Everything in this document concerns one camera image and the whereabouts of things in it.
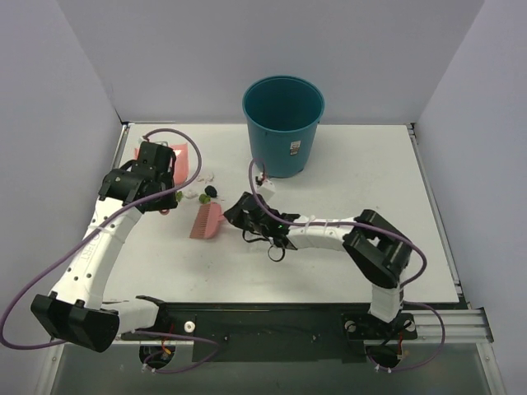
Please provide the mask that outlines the pink hand brush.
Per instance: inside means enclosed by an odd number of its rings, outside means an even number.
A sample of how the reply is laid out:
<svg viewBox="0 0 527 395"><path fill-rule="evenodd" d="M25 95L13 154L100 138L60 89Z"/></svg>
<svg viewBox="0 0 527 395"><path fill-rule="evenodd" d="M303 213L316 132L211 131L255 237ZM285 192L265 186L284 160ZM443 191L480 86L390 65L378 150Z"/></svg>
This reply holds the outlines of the pink hand brush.
<svg viewBox="0 0 527 395"><path fill-rule="evenodd" d="M225 220L222 207L219 203L210 202L203 204L199 209L190 231L190 239L212 239Z"/></svg>

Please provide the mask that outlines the pink dustpan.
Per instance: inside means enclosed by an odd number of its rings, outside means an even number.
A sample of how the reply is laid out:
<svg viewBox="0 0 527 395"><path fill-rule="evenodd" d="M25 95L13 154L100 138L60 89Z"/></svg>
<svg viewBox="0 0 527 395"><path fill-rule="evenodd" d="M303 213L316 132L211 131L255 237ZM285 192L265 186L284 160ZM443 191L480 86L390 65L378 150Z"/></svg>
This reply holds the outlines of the pink dustpan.
<svg viewBox="0 0 527 395"><path fill-rule="evenodd" d="M189 177L189 149L188 143L182 144L169 144L167 141L157 141L156 144L162 146L168 146L176 156L175 165L172 165L170 168L174 168L174 184L175 186L180 186L187 181ZM139 147L134 148L134 159L137 159L139 155ZM161 209L159 212L166 216L170 213L170 209Z"/></svg>

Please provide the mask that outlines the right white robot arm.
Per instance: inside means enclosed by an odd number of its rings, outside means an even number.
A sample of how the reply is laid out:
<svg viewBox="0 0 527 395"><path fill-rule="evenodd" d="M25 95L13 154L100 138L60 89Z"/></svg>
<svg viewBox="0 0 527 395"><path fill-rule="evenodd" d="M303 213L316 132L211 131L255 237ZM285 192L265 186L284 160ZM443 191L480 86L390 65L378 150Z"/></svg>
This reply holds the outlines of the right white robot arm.
<svg viewBox="0 0 527 395"><path fill-rule="evenodd" d="M372 284L370 331L385 337L397 328L403 304L400 277L412 249L402 241L403 234L376 211L365 209L345 220L311 220L281 213L266 202L258 204L253 194L245 192L224 217L244 234L251 233L282 251L317 248L347 253Z"/></svg>

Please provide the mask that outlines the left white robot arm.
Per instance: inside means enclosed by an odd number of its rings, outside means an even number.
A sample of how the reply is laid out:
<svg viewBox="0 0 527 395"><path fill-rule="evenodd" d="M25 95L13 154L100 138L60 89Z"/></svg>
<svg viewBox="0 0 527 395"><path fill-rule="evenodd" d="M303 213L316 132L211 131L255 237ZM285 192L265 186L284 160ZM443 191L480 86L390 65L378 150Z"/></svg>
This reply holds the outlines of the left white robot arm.
<svg viewBox="0 0 527 395"><path fill-rule="evenodd" d="M48 295L36 295L30 310L52 337L102 352L121 332L141 328L150 338L168 332L166 314L138 307L134 320L122 307L105 309L103 294L112 268L132 228L149 211L177 207L176 154L168 146L144 141L136 158L112 169L102 181L86 244Z"/></svg>

